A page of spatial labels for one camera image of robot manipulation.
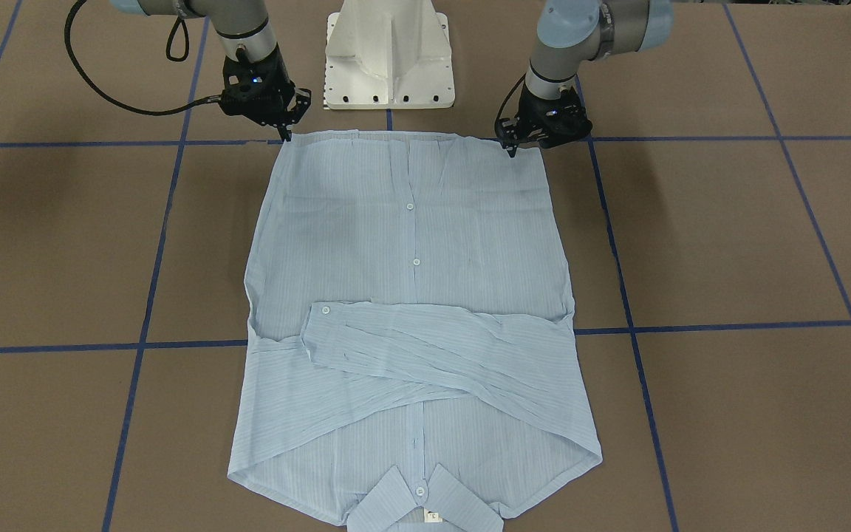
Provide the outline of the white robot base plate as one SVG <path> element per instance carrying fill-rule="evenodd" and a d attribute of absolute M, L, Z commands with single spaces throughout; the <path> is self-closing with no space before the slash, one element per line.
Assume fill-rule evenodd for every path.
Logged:
<path fill-rule="evenodd" d="M 446 14 L 431 1 L 345 1 L 327 17 L 324 107 L 433 110 L 454 105 Z"/>

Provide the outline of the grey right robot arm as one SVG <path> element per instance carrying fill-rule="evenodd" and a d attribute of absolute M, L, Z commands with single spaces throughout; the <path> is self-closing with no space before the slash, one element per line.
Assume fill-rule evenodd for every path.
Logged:
<path fill-rule="evenodd" d="M 269 127 L 287 142 L 311 105 L 290 75 L 264 1 L 114 1 L 122 13 L 207 19 L 224 50 L 223 89 L 194 102 Z"/>

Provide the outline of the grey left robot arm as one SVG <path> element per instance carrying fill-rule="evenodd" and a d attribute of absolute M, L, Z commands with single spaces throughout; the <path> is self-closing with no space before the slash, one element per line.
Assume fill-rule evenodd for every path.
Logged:
<path fill-rule="evenodd" d="M 669 39 L 671 1 L 547 1 L 526 71 L 494 118 L 494 136 L 510 158 L 519 149 L 561 147 L 593 131 L 577 88 L 584 63 L 652 50 Z"/>

